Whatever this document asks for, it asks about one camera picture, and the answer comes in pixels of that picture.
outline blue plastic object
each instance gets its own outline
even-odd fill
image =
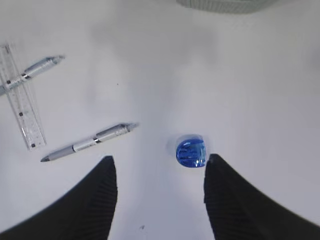
[[[176,159],[188,168],[199,168],[206,164],[206,147],[202,139],[191,138],[181,142],[176,148]]]

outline white table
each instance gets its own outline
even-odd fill
[[[212,239],[205,168],[182,167],[174,156],[183,134],[202,135],[209,153],[320,224],[319,9],[318,0],[282,0],[244,16],[174,0],[2,2],[1,41],[23,46],[23,61],[67,58],[33,82],[47,146],[27,151],[0,99],[0,230],[47,207],[113,155],[119,194],[109,239]],[[40,163],[128,121],[140,128]]]

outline clear plastic ruler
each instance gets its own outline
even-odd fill
[[[0,45],[0,78],[4,85],[10,79],[16,78],[21,72],[16,66],[12,49],[9,44]],[[21,84],[6,92],[13,113],[18,122],[22,136],[28,149],[46,145],[40,120],[35,112],[29,88]]]

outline pencil tip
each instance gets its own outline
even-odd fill
[[[43,162],[49,162],[49,161],[50,161],[49,157],[46,156],[42,158],[40,162],[43,163]]]

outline gray object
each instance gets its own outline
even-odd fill
[[[62,148],[58,151],[55,151],[55,152],[49,154],[48,156],[42,158],[41,162],[49,162],[49,161],[56,160],[56,159],[62,158],[64,156],[67,156],[70,154],[74,154],[80,150],[89,148],[91,146],[97,145],[97,144],[102,143],[104,141],[116,138],[116,137],[123,135],[123,134],[126,134],[126,133],[129,133],[137,126],[138,126],[138,124],[136,124],[136,123],[118,124],[116,126],[108,128],[107,130],[104,130],[104,131],[97,133],[94,137],[90,137],[86,140],[80,141],[80,142],[75,143],[73,145]]]
[[[24,82],[27,82],[28,80],[36,77],[37,75],[46,72],[47,70],[53,68],[58,63],[60,63],[63,59],[65,59],[64,56],[50,56],[46,57],[37,63],[33,64],[32,66],[28,67],[24,72],[12,79],[8,79],[4,85],[0,86],[0,96],[4,95],[6,92],[20,86]]]
[[[176,0],[187,8],[226,14],[249,14],[276,0]]]

